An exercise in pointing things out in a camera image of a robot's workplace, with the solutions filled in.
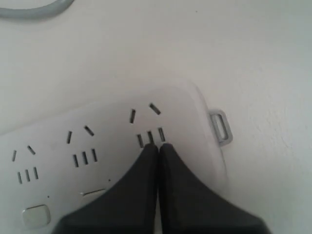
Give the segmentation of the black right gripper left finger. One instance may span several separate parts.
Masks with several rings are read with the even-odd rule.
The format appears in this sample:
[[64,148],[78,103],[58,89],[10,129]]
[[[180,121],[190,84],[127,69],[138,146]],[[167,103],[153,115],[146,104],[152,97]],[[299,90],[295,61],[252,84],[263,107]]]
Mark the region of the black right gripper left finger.
[[158,190],[158,148],[144,146],[130,170],[110,190],[63,217],[55,234],[152,234]]

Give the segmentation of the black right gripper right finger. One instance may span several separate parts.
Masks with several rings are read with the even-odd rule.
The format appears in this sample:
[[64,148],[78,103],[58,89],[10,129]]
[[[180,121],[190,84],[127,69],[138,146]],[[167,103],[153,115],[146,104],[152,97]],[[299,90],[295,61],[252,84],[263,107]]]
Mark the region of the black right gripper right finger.
[[164,234],[268,234],[265,222],[223,199],[185,165],[173,145],[159,150],[159,202]]

